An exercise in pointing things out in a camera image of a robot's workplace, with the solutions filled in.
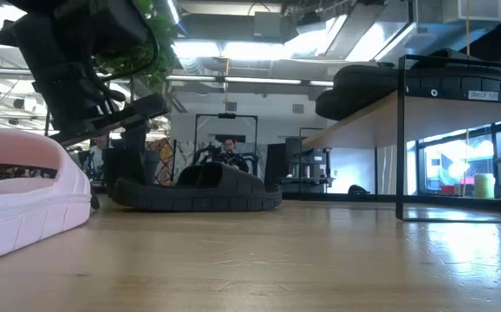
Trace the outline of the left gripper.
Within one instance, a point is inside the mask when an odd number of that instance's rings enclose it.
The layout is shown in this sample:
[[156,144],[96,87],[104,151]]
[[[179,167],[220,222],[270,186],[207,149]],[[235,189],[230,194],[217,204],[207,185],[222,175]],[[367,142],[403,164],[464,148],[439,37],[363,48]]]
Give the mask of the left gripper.
[[33,76],[33,88],[45,100],[53,140],[71,146],[118,128],[124,149],[121,178],[145,178],[148,121],[167,114],[164,97],[151,93],[123,109],[125,95],[97,75],[94,57],[141,46],[153,33],[139,12],[29,12],[6,20],[0,44],[19,48]]

